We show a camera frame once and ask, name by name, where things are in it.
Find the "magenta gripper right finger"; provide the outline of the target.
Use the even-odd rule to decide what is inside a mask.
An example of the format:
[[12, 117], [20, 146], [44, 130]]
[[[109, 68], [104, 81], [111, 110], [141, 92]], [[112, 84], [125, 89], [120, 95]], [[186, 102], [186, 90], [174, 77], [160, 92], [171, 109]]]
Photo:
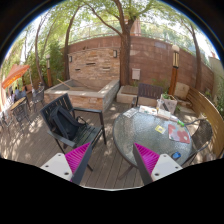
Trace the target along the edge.
[[168, 154], [157, 154], [138, 143], [133, 144], [133, 154], [145, 185], [182, 169]]

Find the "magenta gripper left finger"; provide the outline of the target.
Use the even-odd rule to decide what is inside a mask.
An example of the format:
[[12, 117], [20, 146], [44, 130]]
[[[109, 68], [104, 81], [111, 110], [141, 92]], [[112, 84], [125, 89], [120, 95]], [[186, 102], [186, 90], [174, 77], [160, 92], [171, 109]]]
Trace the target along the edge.
[[41, 168], [79, 185], [88, 165], [91, 153], [91, 143], [86, 143], [73, 149], [69, 153], [57, 153], [43, 164]]

